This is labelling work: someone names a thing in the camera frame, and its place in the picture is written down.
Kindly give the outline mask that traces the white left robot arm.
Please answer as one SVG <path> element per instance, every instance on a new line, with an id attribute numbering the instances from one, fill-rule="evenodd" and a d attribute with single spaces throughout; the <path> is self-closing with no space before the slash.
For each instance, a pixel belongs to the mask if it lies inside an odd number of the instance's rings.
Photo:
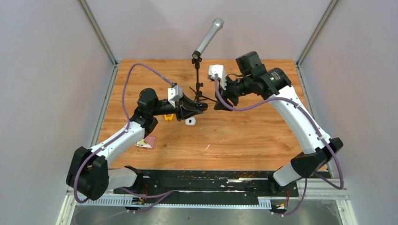
<path id="1" fill-rule="evenodd" d="M 110 165 L 128 148 L 149 136 L 158 124 L 157 116 L 174 114 L 178 121 L 202 114 L 207 103 L 189 99 L 178 85 L 168 88 L 167 99 L 159 99 L 152 88 L 139 94 L 137 108 L 127 123 L 105 141 L 90 148 L 79 147 L 73 155 L 66 178 L 73 188 L 77 202 L 79 194 L 87 200 L 97 200 L 110 189 L 127 188 L 137 194 L 143 190 L 144 181 L 138 169 L 125 166 L 111 169 Z"/>

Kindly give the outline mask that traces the white earbud charging case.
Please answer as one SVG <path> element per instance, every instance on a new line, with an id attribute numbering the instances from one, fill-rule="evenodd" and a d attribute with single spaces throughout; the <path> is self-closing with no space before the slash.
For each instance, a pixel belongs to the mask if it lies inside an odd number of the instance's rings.
<path id="1" fill-rule="evenodd" d="M 196 119 L 194 117 L 187 118 L 185 120 L 185 124 L 187 126 L 195 126 L 196 125 Z"/>

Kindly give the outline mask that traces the black earbud charging case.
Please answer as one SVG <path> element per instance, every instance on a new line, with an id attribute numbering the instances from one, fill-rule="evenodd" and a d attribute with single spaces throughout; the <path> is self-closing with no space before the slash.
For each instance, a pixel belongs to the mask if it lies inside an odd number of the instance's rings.
<path id="1" fill-rule="evenodd" d="M 208 109 L 208 104 L 205 102 L 197 102 L 195 108 L 204 112 Z"/>

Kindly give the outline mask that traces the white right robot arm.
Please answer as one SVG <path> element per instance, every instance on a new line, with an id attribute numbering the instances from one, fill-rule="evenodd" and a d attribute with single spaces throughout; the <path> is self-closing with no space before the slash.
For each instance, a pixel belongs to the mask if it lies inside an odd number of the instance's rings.
<path id="1" fill-rule="evenodd" d="M 268 189 L 281 195 L 287 185 L 310 178 L 331 159 L 338 161 L 340 138 L 324 131 L 300 101 L 291 80 L 280 68 L 266 69 L 256 51 L 236 59 L 241 75 L 232 80 L 223 65 L 211 65 L 208 78 L 215 83 L 215 110 L 248 111 L 270 103 L 298 140 L 302 152 L 277 169 L 269 178 Z"/>

